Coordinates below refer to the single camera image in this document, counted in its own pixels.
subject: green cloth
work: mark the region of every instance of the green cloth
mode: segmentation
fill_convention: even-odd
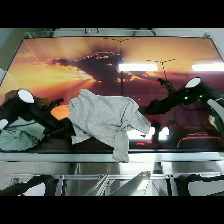
[[[32,148],[43,139],[44,127],[34,121],[27,122],[22,118],[12,123],[6,130],[0,134],[0,149],[4,151],[22,151]]]

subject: screen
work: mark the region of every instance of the screen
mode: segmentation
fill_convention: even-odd
[[[147,106],[168,96],[157,81],[166,78],[178,90],[201,77],[223,91],[224,71],[193,71],[192,65],[223,62],[211,39],[183,37],[59,37],[24,39],[0,88],[0,102],[10,90],[24,88],[38,97],[64,98],[52,114],[62,119],[68,103],[88,89],[104,96],[125,96]],[[118,65],[155,63],[157,71],[121,71]],[[162,115],[146,115],[154,129],[147,136],[129,133],[131,148],[222,150],[219,132],[200,103],[176,106]]]

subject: gray cloth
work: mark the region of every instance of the gray cloth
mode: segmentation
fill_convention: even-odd
[[[80,90],[79,95],[69,102],[69,119],[76,132],[72,143],[93,136],[114,148],[116,161],[128,162],[127,131],[137,129],[147,134],[150,129],[150,122],[138,108],[138,104],[128,97],[100,96],[87,89]]]
[[[37,145],[44,137],[44,127],[38,123],[32,124],[33,122],[18,118],[7,130],[3,130],[0,134],[0,149],[4,151],[22,151]]]

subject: crumpled cloth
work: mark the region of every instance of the crumpled cloth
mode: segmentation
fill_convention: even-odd
[[[0,149],[3,151],[22,151],[37,145],[45,136],[43,134],[44,127],[38,123],[33,123],[34,121],[27,122],[18,118],[0,133]]]
[[[87,89],[80,90],[69,102],[69,119],[76,133],[72,136],[72,144],[93,136],[114,148],[113,159],[128,162],[127,131],[136,129],[147,134],[151,126],[138,108],[129,97],[100,96]]]

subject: sky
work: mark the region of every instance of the sky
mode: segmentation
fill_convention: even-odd
[[[121,74],[118,64],[149,63],[148,60],[169,60],[165,63],[167,77],[176,89],[192,77],[203,77],[206,83],[222,89],[223,73],[195,73],[192,64],[221,62],[210,39],[180,37],[60,37],[25,39],[18,49],[0,88],[0,102],[12,89],[24,88],[39,97],[50,100],[65,99],[52,114],[58,119],[69,113],[68,103],[80,89],[95,94],[120,95]],[[167,95],[157,82],[164,78],[162,67],[157,72],[123,73],[124,96],[146,106],[154,98]],[[197,113],[185,117],[198,118]],[[161,118],[173,119],[172,113]],[[191,119],[186,118],[186,126]]]

